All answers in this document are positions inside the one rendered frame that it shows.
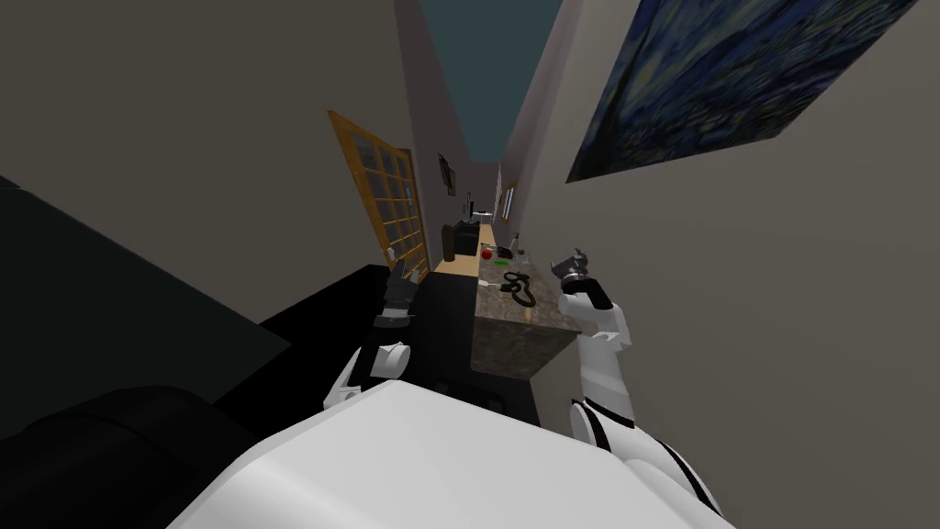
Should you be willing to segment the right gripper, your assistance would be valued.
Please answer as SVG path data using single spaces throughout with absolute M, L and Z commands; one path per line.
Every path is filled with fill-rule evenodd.
M 590 279 L 588 258 L 578 248 L 565 260 L 551 263 L 551 272 L 558 279 L 560 288 L 585 288 Z

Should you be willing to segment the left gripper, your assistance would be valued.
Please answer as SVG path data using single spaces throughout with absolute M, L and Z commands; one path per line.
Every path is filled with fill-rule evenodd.
M 406 312 L 418 291 L 418 278 L 404 265 L 393 265 L 386 281 L 384 312 Z

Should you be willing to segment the black box appliance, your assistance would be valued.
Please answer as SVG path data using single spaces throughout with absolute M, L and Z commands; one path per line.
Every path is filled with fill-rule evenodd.
M 475 256 L 479 248 L 481 224 L 477 221 L 459 221 L 453 226 L 453 248 L 455 254 Z

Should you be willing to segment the grey stone counter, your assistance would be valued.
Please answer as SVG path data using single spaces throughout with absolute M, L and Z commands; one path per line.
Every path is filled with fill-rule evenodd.
M 559 288 L 530 263 L 479 262 L 470 366 L 476 372 L 531 379 L 581 333 L 558 309 Z

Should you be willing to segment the wooden glass-pane door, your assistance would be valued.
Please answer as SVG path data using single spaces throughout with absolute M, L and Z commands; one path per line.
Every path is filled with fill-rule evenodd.
M 431 266 L 410 154 L 335 111 L 328 116 L 386 264 L 402 263 L 422 281 Z

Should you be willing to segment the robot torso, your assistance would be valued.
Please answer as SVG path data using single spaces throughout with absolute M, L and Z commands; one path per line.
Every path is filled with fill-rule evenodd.
M 264 439 L 167 529 L 734 529 L 641 460 L 403 381 Z

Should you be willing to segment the black sofa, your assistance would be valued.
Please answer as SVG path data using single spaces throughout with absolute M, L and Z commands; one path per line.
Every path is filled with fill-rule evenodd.
M 0 176 L 0 529 L 167 529 L 287 342 Z

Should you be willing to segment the blue swirl wall painting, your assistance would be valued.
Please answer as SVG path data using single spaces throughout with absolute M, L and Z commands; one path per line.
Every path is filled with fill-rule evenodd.
M 640 0 L 567 181 L 776 138 L 918 0 Z

